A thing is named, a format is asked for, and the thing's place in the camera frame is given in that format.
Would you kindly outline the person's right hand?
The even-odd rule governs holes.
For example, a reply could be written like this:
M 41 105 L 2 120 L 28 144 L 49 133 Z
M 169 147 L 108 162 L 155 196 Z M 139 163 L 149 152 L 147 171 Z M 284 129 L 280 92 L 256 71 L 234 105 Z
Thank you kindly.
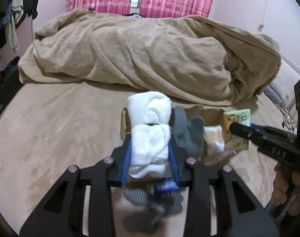
M 271 203 L 273 205 L 281 205 L 284 204 L 288 198 L 287 190 L 289 188 L 289 183 L 283 176 L 282 172 L 282 164 L 277 163 L 275 165 L 274 171 L 276 172 L 276 177 L 273 182 L 273 193 L 271 198 Z M 293 172 L 292 173 L 292 182 L 300 188 L 300 173 Z M 300 212 L 300 192 L 295 199 L 295 201 L 289 206 L 288 214 L 291 216 L 297 216 Z

